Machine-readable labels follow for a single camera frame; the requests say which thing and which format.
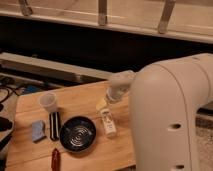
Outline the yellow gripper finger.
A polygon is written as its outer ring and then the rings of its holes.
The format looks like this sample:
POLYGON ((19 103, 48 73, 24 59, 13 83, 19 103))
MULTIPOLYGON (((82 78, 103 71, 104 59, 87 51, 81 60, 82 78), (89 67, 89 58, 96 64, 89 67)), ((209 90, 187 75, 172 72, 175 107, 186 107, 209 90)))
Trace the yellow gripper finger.
POLYGON ((108 105, 107 101, 106 101, 104 98, 102 98, 102 99, 96 104, 96 110, 97 110, 97 111, 100 111, 100 110, 106 108, 107 105, 108 105))

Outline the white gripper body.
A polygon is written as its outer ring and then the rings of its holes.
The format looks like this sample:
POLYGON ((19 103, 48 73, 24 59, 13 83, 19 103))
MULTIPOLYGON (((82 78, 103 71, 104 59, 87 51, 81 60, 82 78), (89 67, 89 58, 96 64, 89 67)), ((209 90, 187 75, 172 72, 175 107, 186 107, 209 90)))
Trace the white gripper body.
POLYGON ((109 103, 117 103, 126 92, 126 88, 108 88, 106 91, 106 99, 109 103))

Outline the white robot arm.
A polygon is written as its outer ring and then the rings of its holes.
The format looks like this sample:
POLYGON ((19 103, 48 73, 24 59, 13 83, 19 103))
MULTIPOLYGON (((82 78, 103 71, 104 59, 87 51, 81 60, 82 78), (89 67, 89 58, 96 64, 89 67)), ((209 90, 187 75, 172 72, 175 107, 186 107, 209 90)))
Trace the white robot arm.
POLYGON ((129 94, 137 171, 200 171, 195 118, 213 101, 213 54, 152 63, 109 79, 99 111, 129 94))

